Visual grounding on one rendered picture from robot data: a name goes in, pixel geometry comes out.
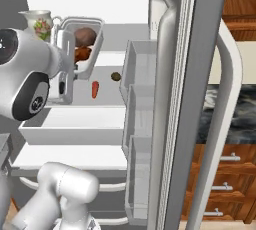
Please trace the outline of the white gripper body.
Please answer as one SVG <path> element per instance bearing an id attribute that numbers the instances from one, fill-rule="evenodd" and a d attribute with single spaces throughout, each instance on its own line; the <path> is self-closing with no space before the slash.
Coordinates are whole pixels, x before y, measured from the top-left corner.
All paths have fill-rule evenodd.
<path id="1" fill-rule="evenodd" d="M 67 30 L 59 30 L 56 37 L 57 71 L 73 72 L 75 58 L 75 36 Z"/>

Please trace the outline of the clear tupperware with food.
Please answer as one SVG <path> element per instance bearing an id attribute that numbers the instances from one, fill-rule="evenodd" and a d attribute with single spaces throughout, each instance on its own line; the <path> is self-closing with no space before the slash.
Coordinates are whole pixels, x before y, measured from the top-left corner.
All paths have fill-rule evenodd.
<path id="1" fill-rule="evenodd" d="M 62 20 L 60 27 L 75 35 L 77 48 L 87 47 L 91 49 L 86 60 L 76 63 L 75 74 L 79 79 L 87 80 L 93 71 L 96 59 L 103 43 L 104 21 L 100 18 L 69 16 Z"/>

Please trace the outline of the white fridge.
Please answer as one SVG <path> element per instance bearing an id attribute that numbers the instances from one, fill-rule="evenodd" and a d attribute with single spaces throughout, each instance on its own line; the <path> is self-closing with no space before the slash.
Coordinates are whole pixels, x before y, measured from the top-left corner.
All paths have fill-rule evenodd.
<path id="1" fill-rule="evenodd" d="M 149 6 L 149 0 L 0 0 L 0 29 L 25 31 L 27 21 L 20 11 L 49 10 L 53 27 L 48 43 L 53 43 L 57 32 L 63 30 L 60 24 L 66 17 L 102 19 L 103 43 L 90 78 L 79 79 L 75 69 L 79 60 L 89 57 L 91 49 L 75 46 L 73 80 L 69 81 L 65 72 L 51 78 L 48 99 L 43 109 L 89 106 L 121 106 L 126 109 L 120 92 L 121 80 L 113 81 L 111 74 L 119 72 L 122 77 L 129 41 L 148 40 Z M 92 98 L 93 81 L 99 82 L 95 99 Z M 25 186 L 20 177 L 37 182 L 38 171 L 47 162 L 58 162 L 89 172 L 98 178 L 100 184 L 126 184 L 127 158 L 122 143 L 30 145 L 19 131 L 22 122 L 0 115 L 0 173 L 7 176 L 8 193 L 6 224 L 12 221 L 36 192 Z"/>

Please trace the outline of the white fridge crisper drawer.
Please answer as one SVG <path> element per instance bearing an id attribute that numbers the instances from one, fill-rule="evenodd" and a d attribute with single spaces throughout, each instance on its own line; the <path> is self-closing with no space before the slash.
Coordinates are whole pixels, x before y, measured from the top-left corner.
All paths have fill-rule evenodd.
<path id="1" fill-rule="evenodd" d="M 125 113 L 121 106 L 45 108 L 19 131 L 30 145 L 120 145 Z"/>

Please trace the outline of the grey door bin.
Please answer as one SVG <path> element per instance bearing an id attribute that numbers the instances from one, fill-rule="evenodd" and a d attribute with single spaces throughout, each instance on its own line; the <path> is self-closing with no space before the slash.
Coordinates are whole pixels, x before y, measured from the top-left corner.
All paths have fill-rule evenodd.
<path id="1" fill-rule="evenodd" d="M 125 190 L 125 211 L 130 225 L 147 225 L 150 163 L 151 138 L 131 136 Z"/>
<path id="2" fill-rule="evenodd" d="M 128 42 L 120 83 L 120 92 L 124 103 L 127 103 L 130 85 L 154 85 L 156 50 L 157 42 L 155 40 Z"/>
<path id="3" fill-rule="evenodd" d="M 131 136 L 152 136 L 153 109 L 154 87 L 130 85 L 122 141 L 125 156 L 128 156 Z"/>

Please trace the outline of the grey fridge door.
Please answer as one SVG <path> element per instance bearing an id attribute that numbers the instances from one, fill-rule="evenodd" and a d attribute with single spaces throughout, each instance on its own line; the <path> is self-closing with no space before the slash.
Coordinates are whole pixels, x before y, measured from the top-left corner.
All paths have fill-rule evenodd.
<path id="1" fill-rule="evenodd" d="M 150 0 L 157 50 L 145 230 L 178 230 L 223 2 Z"/>

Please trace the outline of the white floral jug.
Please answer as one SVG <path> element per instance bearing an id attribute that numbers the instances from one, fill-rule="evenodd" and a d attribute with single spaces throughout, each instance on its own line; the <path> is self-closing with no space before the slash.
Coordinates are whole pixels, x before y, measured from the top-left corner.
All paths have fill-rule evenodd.
<path id="1" fill-rule="evenodd" d="M 26 32 L 35 35 L 43 41 L 50 41 L 53 20 L 49 10 L 20 11 L 20 14 L 27 21 Z"/>

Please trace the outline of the orange carrot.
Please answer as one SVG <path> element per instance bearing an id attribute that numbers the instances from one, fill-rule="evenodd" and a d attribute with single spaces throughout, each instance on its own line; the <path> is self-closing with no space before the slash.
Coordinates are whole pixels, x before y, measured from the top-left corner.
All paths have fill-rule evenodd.
<path id="1" fill-rule="evenodd" d="M 92 82 L 92 98 L 95 99 L 97 97 L 99 90 L 99 82 L 98 81 L 93 81 Z"/>

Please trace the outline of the grey freezer drawer front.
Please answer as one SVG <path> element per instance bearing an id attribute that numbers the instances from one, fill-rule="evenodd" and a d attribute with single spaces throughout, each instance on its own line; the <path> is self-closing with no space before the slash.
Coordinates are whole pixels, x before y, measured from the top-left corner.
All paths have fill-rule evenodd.
<path id="1" fill-rule="evenodd" d="M 34 195 L 11 221 L 17 230 L 101 230 L 95 219 L 115 219 L 123 211 L 118 199 L 124 191 L 100 192 L 98 178 L 84 170 L 48 162 L 37 182 Z"/>

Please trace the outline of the wooden base cabinet drawers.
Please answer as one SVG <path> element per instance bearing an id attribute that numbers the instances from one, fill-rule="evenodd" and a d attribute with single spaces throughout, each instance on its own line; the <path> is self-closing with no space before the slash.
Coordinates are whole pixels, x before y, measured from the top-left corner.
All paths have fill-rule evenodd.
<path id="1" fill-rule="evenodd" d="M 204 220 L 256 220 L 256 144 L 226 144 Z"/>

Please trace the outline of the wooden wall cabinet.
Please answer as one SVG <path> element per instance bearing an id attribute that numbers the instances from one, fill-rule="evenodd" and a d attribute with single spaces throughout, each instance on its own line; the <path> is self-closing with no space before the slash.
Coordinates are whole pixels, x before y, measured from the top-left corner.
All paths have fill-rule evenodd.
<path id="1" fill-rule="evenodd" d="M 222 18 L 236 41 L 256 41 L 256 0 L 225 0 Z"/>

